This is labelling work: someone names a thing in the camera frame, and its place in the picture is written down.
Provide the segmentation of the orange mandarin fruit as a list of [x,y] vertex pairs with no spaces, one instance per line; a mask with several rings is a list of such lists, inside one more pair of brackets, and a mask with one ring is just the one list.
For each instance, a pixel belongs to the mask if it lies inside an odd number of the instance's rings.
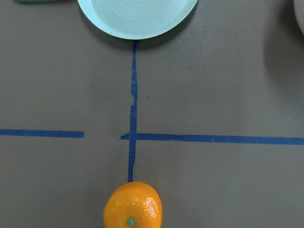
[[150,185],[135,181],[117,188],[103,213],[106,228],[160,228],[162,203]]

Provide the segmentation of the light green plate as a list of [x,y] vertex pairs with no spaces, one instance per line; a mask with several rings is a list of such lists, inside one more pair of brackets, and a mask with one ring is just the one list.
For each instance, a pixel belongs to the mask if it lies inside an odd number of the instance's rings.
[[79,0],[88,20],[111,36],[142,40],[162,35],[179,25],[196,0]]

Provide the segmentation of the grey folded cloth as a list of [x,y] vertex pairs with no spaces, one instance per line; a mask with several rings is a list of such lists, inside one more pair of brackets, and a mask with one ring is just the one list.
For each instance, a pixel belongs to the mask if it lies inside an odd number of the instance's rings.
[[57,0],[14,0],[20,4],[43,4],[43,3],[53,3]]

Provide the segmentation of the pink bowl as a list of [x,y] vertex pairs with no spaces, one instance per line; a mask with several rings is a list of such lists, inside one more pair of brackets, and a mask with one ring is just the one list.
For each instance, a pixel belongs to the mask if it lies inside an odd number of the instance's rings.
[[304,33],[304,0],[293,0],[296,21],[302,33]]

